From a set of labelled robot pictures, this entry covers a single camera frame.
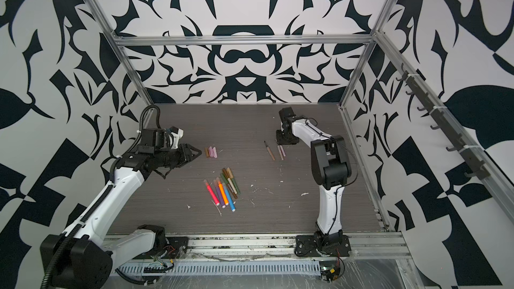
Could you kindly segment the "orange marker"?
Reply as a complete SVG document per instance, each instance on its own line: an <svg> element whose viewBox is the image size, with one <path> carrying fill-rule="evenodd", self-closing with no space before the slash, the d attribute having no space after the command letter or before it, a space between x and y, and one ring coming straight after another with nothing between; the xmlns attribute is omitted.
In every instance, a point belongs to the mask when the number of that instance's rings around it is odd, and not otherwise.
<svg viewBox="0 0 514 289"><path fill-rule="evenodd" d="M228 201L228 198L227 198L227 196L225 194L224 186L223 186L223 184L221 182L221 179L219 177L217 177L216 178L216 182L218 184L218 189L220 191L220 195L221 195L221 197L223 199L223 202L224 202L224 207L227 207L229 205L229 201Z"/></svg>

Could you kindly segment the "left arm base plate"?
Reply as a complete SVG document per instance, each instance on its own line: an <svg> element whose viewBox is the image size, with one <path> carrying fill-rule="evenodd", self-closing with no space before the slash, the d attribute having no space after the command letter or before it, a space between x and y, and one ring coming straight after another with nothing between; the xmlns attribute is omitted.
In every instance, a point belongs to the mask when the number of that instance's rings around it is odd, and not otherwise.
<svg viewBox="0 0 514 289"><path fill-rule="evenodd" d="M165 245L157 252L157 257L163 260L181 258L187 254L189 238L185 236L167 237Z"/></svg>

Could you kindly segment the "pink pen purple cap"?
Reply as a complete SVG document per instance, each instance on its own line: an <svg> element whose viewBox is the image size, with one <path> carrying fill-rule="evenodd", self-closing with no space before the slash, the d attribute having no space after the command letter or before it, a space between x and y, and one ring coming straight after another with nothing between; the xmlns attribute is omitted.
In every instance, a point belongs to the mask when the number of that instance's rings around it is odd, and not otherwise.
<svg viewBox="0 0 514 289"><path fill-rule="evenodd" d="M282 145L278 145L278 149L281 153L281 158L284 159L286 157L285 150L283 149Z"/></svg>

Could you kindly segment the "brown pen green cap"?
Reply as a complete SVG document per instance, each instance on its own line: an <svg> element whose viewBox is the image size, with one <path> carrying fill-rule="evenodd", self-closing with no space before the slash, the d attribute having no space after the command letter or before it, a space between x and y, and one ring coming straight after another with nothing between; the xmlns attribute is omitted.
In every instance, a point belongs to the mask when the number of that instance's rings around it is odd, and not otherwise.
<svg viewBox="0 0 514 289"><path fill-rule="evenodd" d="M233 189L231 188L231 185L228 181L228 179L225 177L223 173L220 174L221 180L225 183L225 186L228 189L229 194L231 195L232 199L238 199L237 195L234 193Z"/></svg>

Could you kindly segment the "purple marker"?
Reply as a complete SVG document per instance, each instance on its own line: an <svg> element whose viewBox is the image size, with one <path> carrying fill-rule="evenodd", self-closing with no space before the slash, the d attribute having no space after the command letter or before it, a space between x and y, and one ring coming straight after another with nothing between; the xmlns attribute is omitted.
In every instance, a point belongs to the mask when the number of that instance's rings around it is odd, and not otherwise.
<svg viewBox="0 0 514 289"><path fill-rule="evenodd" d="M225 200L224 200L223 195L222 195L222 193L221 193L221 191L219 189L218 182L214 181L212 183L212 187L213 187L214 192L215 192L215 194L216 194L216 196L217 196L217 198L218 198L218 200L220 202L221 207L225 208L226 207Z"/></svg>

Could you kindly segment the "green pen tan cap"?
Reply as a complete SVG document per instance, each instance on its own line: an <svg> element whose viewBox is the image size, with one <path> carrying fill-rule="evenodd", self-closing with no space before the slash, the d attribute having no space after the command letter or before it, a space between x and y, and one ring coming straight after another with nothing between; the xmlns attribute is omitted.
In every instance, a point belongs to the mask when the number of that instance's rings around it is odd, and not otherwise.
<svg viewBox="0 0 514 289"><path fill-rule="evenodd" d="M238 184L237 184L237 182L236 182L236 180L235 180L235 176L234 176L234 174L233 174L233 172L232 172L231 168L230 168L230 167L228 167L226 170L227 170L227 172L228 172L228 175L229 175L229 177L230 177L230 180L231 180L232 184L234 185L234 188L235 188L235 190L236 190L236 193L237 193L237 194L240 194L240 189L239 189L239 187L238 187Z"/></svg>

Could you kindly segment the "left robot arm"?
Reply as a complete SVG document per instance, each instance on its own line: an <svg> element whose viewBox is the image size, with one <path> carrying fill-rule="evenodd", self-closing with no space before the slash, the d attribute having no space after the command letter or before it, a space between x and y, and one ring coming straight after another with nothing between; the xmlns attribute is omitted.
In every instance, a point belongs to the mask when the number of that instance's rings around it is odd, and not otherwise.
<svg viewBox="0 0 514 289"><path fill-rule="evenodd" d="M112 273L137 286L150 281L133 278L120 267L144 254L159 257L167 239L161 226L145 224L132 234L105 246L104 238L116 217L138 188L155 173L162 178L201 154L181 143L183 130L162 128L161 110L152 104L141 113L155 112L155 128L139 127L128 150L111 165L108 183L85 211L60 235L49 235L40 246L44 276L41 288L102 288Z"/></svg>

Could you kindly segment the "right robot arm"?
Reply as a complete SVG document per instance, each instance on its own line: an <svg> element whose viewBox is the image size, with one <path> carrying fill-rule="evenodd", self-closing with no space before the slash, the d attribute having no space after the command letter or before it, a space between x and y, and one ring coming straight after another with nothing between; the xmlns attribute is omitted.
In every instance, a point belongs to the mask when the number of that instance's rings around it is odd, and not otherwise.
<svg viewBox="0 0 514 289"><path fill-rule="evenodd" d="M316 127L313 119L296 115L291 107L279 111L279 146L305 143L311 152L311 172L319 187L319 215L313 235L298 235L294 254L298 257L348 257L349 238L341 224L342 196L351 183L352 164L344 138Z"/></svg>

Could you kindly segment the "cream pen brown cap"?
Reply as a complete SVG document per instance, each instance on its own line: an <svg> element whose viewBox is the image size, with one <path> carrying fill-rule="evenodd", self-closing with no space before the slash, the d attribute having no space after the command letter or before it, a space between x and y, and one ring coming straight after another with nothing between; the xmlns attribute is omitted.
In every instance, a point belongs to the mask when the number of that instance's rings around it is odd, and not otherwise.
<svg viewBox="0 0 514 289"><path fill-rule="evenodd" d="M236 188L235 188L235 185L233 184L233 182L232 182L232 180L231 180L231 178L230 178L230 175L229 175L229 173L228 173L227 169L223 168L223 169L222 169L222 172L223 172L223 175L224 175L224 177L226 178L226 180L227 180L227 182L228 182L228 184L229 184L229 186L230 186L230 188L231 188L232 192L233 192L235 195L237 195L237 194L238 194L238 192L237 192L237 190L236 190Z"/></svg>

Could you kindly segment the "blue marker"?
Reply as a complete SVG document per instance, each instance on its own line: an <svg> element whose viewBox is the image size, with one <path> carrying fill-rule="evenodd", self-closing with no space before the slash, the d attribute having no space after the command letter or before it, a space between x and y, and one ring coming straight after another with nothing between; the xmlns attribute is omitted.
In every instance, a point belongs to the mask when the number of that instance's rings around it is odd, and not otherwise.
<svg viewBox="0 0 514 289"><path fill-rule="evenodd" d="M225 194L225 196L227 198L227 201L229 203L230 209L232 210L232 212L235 212L236 208L235 208L234 202L232 200L232 197L230 195L228 186L226 184L223 184L222 186L223 186L223 189L224 189L224 194Z"/></svg>

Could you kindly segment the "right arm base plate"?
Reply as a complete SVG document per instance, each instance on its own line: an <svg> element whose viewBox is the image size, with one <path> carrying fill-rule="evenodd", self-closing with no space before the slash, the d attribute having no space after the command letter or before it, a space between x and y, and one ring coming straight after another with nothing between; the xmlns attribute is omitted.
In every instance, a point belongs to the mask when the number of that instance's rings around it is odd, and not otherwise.
<svg viewBox="0 0 514 289"><path fill-rule="evenodd" d="M333 242L322 242L314 235L297 235L295 238L294 255L300 258L348 258L351 251L352 247L346 235Z"/></svg>

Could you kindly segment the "tan pen ochre cap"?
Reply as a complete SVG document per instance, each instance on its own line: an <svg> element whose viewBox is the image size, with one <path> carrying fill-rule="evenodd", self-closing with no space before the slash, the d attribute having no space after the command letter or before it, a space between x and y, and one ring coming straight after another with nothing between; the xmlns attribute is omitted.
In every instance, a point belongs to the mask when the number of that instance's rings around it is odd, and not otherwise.
<svg viewBox="0 0 514 289"><path fill-rule="evenodd" d="M266 142L266 141L264 141L264 145L265 145L265 147L266 147L266 150L267 150L268 154L270 155L270 158L271 158L273 161L276 161L275 156L273 155L273 152L272 152L271 148L269 147L269 145L267 144L267 142Z"/></svg>

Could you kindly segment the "red marker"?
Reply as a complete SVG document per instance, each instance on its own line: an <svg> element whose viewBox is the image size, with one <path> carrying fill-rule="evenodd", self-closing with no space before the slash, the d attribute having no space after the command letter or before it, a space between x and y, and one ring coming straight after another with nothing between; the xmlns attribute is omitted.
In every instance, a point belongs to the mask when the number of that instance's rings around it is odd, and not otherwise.
<svg viewBox="0 0 514 289"><path fill-rule="evenodd" d="M215 206L219 206L220 205L220 201L219 201L217 195L215 194L214 190L211 188L210 184L208 183L208 181L206 179L204 179L203 182L204 182L204 184L205 184L205 186L206 186L206 188L207 188L207 190L208 190L208 192L209 192L209 194L211 196L211 199L212 199L214 205Z"/></svg>

